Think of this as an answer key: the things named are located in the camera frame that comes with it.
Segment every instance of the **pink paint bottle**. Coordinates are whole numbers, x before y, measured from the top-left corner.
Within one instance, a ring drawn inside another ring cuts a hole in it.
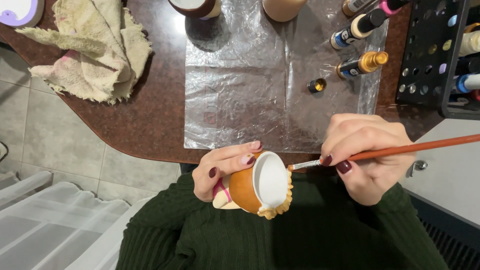
[[[387,17],[400,12],[403,6],[410,3],[411,0],[380,0],[378,8],[383,9]]]

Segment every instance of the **purple rim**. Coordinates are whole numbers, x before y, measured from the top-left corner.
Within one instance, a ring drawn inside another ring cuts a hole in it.
[[[15,13],[13,11],[4,10],[0,15],[0,23],[10,25],[10,26],[21,26],[30,22],[35,16],[39,0],[31,0],[31,1],[32,1],[32,4],[30,5],[30,10],[28,11],[28,14],[27,16],[25,16],[25,18],[17,20],[15,18]]]

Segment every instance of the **fingernail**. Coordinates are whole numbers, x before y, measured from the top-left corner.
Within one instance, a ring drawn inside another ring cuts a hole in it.
[[[250,165],[254,161],[255,161],[255,156],[253,154],[245,155],[240,159],[240,163],[243,165]]]
[[[352,169],[352,165],[351,165],[350,162],[348,162],[347,160],[344,160],[344,161],[338,163],[337,165],[335,165],[335,167],[336,167],[342,174],[345,174],[345,173],[349,172],[349,171]]]
[[[252,144],[250,145],[250,148],[252,150],[258,150],[258,149],[261,149],[262,148],[262,145],[263,143],[261,141],[254,141],[252,142]]]
[[[216,175],[216,167],[213,167],[213,168],[211,168],[210,171],[208,172],[208,176],[209,176],[210,178],[214,178],[215,175]]]
[[[324,161],[322,162],[322,166],[325,166],[325,167],[326,167],[326,166],[330,165],[330,163],[332,163],[332,160],[333,160],[332,155],[328,155],[328,156],[324,159]]]

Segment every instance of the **orange paintbrush handle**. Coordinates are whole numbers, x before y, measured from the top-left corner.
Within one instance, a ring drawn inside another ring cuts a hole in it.
[[[405,154],[405,153],[411,153],[411,152],[440,148],[440,147],[468,144],[468,143],[473,143],[478,141],[480,141],[480,134],[445,139],[445,140],[438,140],[438,141],[427,142],[427,143],[419,143],[419,144],[413,144],[413,145],[407,145],[407,146],[392,147],[392,148],[386,148],[386,149],[377,150],[377,151],[366,151],[366,152],[355,154],[349,157],[347,160],[355,161],[355,160],[372,159],[372,158]]]

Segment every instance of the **brown countertop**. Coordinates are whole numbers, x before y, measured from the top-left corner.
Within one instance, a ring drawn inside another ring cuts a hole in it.
[[[51,7],[56,0],[45,0],[45,11],[37,25],[57,29]],[[128,102],[114,106],[82,100],[70,94],[60,97],[108,145],[144,159],[198,163],[207,150],[183,148],[185,104],[184,21],[168,1],[129,0],[136,21],[148,31],[155,55]],[[395,91],[400,75],[407,37],[410,5],[390,18],[385,51],[389,63],[382,68],[376,114],[402,122],[412,140],[417,140],[442,118],[434,110],[396,106]],[[2,36],[31,66],[53,64],[64,52],[41,45],[11,27],[0,24]],[[318,158],[314,154],[280,153],[286,164]]]

